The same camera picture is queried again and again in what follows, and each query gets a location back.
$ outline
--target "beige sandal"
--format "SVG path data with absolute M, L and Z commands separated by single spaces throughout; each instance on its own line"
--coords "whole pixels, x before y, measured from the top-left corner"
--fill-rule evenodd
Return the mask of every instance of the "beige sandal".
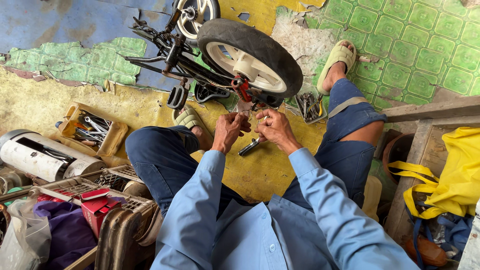
M 188 129 L 193 128 L 193 126 L 197 125 L 201 127 L 207 134 L 207 136 L 210 136 L 210 139 L 213 142 L 213 137 L 208 131 L 208 129 L 205 127 L 204 123 L 202 120 L 200 120 L 200 117 L 198 116 L 197 112 L 195 111 L 194 108 L 192 108 L 190 105 L 185 104 L 183 106 L 186 110 L 180 114 L 179 110 L 173 110 L 172 112 L 172 120 L 175 125 L 184 125 Z M 200 154 L 204 154 L 205 151 L 203 150 L 198 150 Z
M 342 42 L 345 42 L 345 41 L 348 43 L 348 45 L 352 46 L 353 52 L 347 48 L 348 46 L 347 47 L 340 46 L 340 44 L 342 44 Z M 355 62 L 356 57 L 357 57 L 357 48 L 355 48 L 355 45 L 353 45 L 353 42 L 346 39 L 343 39 L 337 42 L 337 44 L 335 44 L 335 47 L 333 47 L 332 52 L 330 53 L 330 56 L 328 56 L 327 63 L 325 64 L 325 67 L 322 70 L 320 77 L 318 78 L 318 83 L 317 83 L 318 91 L 324 94 L 325 96 L 329 96 L 330 91 L 325 91 L 323 84 L 330 68 L 336 62 L 342 61 L 347 65 L 347 70 L 345 71 L 345 74 L 347 74 L 350 71 L 350 68 L 353 66 L 353 63 Z

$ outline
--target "foot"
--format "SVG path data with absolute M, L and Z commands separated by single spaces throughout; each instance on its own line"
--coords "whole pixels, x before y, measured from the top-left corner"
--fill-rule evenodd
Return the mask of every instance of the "foot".
M 182 114 L 184 111 L 186 111 L 185 108 L 183 108 L 181 111 L 180 111 L 180 114 Z M 210 137 L 207 135 L 206 130 L 204 130 L 202 127 L 200 126 L 197 126 L 197 125 L 194 125 L 190 131 L 195 134 L 195 136 L 197 137 L 198 141 L 200 142 L 200 148 L 199 150 L 203 150 L 203 151 L 208 151 L 212 148 L 212 145 L 213 145 L 213 142 L 212 140 L 210 140 Z
M 345 46 L 349 50 L 352 50 L 352 46 L 349 45 L 347 42 L 342 42 L 340 46 Z M 345 70 L 347 69 L 347 65 L 344 62 L 338 61 L 333 66 L 330 68 L 330 70 L 327 73 L 327 77 L 325 77 L 324 83 L 322 85 L 323 89 L 327 92 L 330 92 L 330 90 L 333 87 L 333 84 L 335 84 L 336 81 L 342 78 L 346 78 L 345 76 Z

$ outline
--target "bicycle pedal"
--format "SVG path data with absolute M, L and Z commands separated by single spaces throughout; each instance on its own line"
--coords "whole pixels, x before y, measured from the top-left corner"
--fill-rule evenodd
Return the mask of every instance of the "bicycle pedal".
M 188 91 L 183 86 L 174 86 L 167 99 L 167 106 L 174 110 L 181 110 L 187 102 Z

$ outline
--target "cardboard box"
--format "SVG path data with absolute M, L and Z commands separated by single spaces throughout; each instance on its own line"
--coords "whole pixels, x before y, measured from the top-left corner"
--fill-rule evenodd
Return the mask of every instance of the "cardboard box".
M 82 194 L 82 197 L 88 198 L 88 193 Z M 95 197 L 89 200 L 82 200 L 82 213 L 92 228 L 93 233 L 98 238 L 102 221 L 107 213 L 115 208 L 121 207 L 121 202 L 112 198 L 106 197 L 106 194 L 101 197 Z

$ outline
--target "white wheel rim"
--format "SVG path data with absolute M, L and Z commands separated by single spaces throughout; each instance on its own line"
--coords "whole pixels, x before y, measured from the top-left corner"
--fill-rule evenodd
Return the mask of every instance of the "white wheel rim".
M 178 4 L 177 8 L 179 10 L 186 9 L 187 7 L 184 7 L 184 5 L 186 3 L 187 3 L 187 0 L 181 0 Z M 205 11 L 206 11 L 207 7 L 210 10 L 209 20 L 211 20 L 211 19 L 213 19 L 213 16 L 214 16 L 214 14 L 213 14 L 213 4 L 212 4 L 211 0 L 197 0 L 197 8 L 196 8 L 197 18 L 193 22 L 190 22 L 187 19 L 187 15 L 184 12 L 182 12 L 182 14 L 180 15 L 180 18 L 177 22 L 177 25 L 179 26 L 181 33 L 183 35 L 185 35 L 187 38 L 197 39 L 198 30 L 200 29 L 200 27 L 204 23 L 204 14 L 205 14 Z M 191 33 L 187 30 L 185 25 L 188 25 L 188 24 L 193 25 L 193 28 L 196 31 L 195 33 Z
M 222 52 L 219 46 L 223 46 L 227 51 L 226 53 L 228 53 L 231 58 L 228 57 L 226 53 Z M 242 56 L 253 58 L 252 67 L 258 70 L 258 76 L 255 81 L 249 81 L 250 85 L 273 93 L 283 93 L 287 90 L 287 85 L 277 73 L 255 57 L 240 49 L 221 42 L 210 42 L 207 44 L 206 50 L 208 55 L 210 55 L 217 65 L 233 75 L 237 75 L 236 72 L 233 71 L 233 67 L 237 61 L 244 59 Z

